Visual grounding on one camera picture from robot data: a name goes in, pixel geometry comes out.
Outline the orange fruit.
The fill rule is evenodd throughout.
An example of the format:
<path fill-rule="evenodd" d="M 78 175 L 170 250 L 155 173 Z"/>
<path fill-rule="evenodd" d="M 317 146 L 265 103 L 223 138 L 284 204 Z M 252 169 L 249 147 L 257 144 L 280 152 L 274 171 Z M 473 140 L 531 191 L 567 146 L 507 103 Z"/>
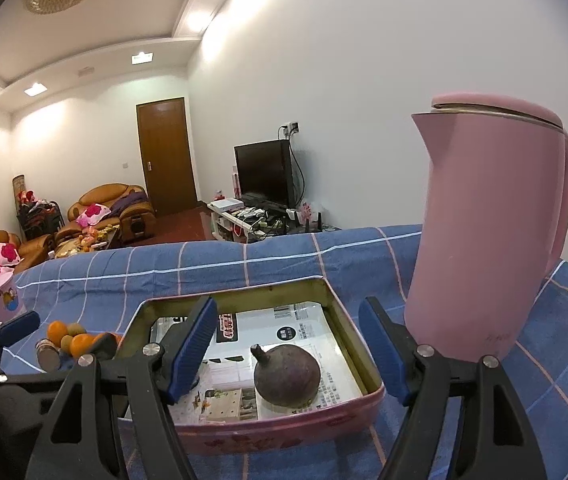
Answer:
<path fill-rule="evenodd" d="M 53 321 L 46 330 L 46 339 L 51 341 L 55 347 L 60 348 L 62 339 L 68 335 L 68 327 L 62 321 Z"/>
<path fill-rule="evenodd" d="M 95 337 L 91 334 L 78 334 L 71 338 L 69 352 L 70 355 L 76 360 L 80 356 L 89 352 Z"/>

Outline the black rack with clutter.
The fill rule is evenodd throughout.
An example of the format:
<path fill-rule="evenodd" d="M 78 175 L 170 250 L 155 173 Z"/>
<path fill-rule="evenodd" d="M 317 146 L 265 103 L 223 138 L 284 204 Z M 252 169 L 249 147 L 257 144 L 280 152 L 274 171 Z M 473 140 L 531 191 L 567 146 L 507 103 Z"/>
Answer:
<path fill-rule="evenodd" d="M 56 202 L 37 198 L 33 190 L 26 188 L 23 174 L 14 177 L 12 185 L 16 217 L 26 240 L 55 235 L 65 225 L 60 206 Z"/>

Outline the cluttered coffee table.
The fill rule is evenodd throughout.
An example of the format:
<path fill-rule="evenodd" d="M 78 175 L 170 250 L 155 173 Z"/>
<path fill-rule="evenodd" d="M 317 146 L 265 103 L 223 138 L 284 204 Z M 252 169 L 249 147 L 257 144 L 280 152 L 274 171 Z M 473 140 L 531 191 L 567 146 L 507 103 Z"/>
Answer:
<path fill-rule="evenodd" d="M 54 250 L 54 258 L 67 258 L 87 252 L 116 248 L 120 240 L 119 226 L 105 226 L 104 229 L 88 229 L 75 237 L 61 242 Z"/>

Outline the white tv stand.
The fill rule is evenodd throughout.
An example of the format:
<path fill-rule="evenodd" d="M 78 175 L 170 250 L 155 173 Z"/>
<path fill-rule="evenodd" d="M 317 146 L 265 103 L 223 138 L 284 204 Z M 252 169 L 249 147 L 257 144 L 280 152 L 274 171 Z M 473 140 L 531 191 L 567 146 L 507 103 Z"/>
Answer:
<path fill-rule="evenodd" d="M 222 242 L 250 244 L 269 237 L 338 231 L 314 211 L 308 203 L 300 209 L 262 208 L 245 205 L 237 198 L 214 200 L 207 205 L 211 234 Z"/>

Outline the pink metal tin box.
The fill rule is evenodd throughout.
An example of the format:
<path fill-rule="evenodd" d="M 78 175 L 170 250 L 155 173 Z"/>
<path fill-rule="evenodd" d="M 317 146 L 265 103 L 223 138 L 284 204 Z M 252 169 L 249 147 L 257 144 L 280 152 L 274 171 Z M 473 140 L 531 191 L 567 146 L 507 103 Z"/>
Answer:
<path fill-rule="evenodd" d="M 219 322 L 195 384 L 169 405 L 187 452 L 249 453 L 333 440 L 375 419 L 385 387 L 346 307 L 325 278 L 211 292 Z M 302 348 L 319 364 L 316 395 L 300 408 L 267 402 L 250 348 Z"/>

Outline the black television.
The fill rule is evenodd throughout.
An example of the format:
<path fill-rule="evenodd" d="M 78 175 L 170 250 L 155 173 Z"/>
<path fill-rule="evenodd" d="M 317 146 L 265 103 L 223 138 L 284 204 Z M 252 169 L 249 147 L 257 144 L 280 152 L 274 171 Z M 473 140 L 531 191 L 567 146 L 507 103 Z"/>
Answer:
<path fill-rule="evenodd" d="M 241 197 L 292 207 L 293 166 L 288 140 L 270 140 L 234 148 Z"/>

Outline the printed paper leaflet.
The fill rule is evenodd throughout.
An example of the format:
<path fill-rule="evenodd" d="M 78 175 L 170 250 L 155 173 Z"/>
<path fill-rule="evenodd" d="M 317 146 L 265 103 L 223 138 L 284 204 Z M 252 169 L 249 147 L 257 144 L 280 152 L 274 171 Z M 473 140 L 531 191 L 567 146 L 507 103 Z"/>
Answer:
<path fill-rule="evenodd" d="M 221 314 L 194 385 L 169 412 L 178 425 L 256 422 L 361 395 L 327 310 L 305 301 Z"/>

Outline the brown leather sofa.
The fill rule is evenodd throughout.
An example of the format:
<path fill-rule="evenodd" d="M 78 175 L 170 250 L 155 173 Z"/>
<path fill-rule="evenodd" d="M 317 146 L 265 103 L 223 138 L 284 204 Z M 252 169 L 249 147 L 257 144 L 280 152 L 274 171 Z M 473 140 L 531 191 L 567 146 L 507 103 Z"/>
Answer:
<path fill-rule="evenodd" d="M 52 248 L 50 234 L 22 242 L 16 234 L 0 230 L 0 267 L 20 273 L 44 262 Z"/>

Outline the green kiwi fruit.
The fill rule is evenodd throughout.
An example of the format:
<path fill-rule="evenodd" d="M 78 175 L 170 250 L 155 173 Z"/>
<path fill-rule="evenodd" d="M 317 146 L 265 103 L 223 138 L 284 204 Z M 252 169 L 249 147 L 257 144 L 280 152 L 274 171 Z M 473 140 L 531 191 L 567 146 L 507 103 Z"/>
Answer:
<path fill-rule="evenodd" d="M 65 335 L 60 339 L 60 350 L 70 354 L 71 353 L 72 336 Z"/>
<path fill-rule="evenodd" d="M 86 329 L 79 323 L 69 323 L 67 325 L 67 334 L 71 337 L 75 337 L 81 334 L 85 334 Z"/>

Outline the dark purple mangosteen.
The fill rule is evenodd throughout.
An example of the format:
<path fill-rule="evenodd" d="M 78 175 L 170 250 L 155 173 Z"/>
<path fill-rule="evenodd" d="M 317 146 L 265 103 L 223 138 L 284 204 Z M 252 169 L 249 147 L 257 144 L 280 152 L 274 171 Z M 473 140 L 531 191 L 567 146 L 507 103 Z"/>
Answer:
<path fill-rule="evenodd" d="M 250 347 L 256 360 L 253 384 L 264 400 L 282 408 L 303 408 L 319 391 L 321 369 L 308 351 L 294 344 L 278 344 L 264 350 Z"/>

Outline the pink electric kettle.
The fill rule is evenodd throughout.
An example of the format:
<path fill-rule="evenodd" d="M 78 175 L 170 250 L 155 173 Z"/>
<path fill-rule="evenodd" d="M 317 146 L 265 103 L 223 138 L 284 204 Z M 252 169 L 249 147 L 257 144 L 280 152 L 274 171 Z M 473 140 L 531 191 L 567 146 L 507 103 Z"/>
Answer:
<path fill-rule="evenodd" d="M 568 133 L 546 107 L 472 92 L 413 122 L 430 172 L 406 327 L 447 358 L 504 358 L 564 249 Z"/>

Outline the pink cartoon mug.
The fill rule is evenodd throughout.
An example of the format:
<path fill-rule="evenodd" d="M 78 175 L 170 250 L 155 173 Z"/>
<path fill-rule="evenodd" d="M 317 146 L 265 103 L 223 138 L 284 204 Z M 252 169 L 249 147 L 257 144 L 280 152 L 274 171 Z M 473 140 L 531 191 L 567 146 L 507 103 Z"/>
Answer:
<path fill-rule="evenodd" d="M 14 274 L 0 274 L 0 322 L 10 322 L 13 318 L 27 311 L 24 302 L 18 296 Z"/>

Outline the brown wooden door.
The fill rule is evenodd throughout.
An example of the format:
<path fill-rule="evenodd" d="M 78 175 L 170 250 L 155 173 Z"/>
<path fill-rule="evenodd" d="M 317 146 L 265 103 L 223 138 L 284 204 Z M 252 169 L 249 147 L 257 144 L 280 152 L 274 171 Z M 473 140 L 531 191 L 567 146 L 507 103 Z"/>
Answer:
<path fill-rule="evenodd" d="M 189 149 L 185 99 L 136 105 L 146 191 L 158 217 L 198 204 Z"/>

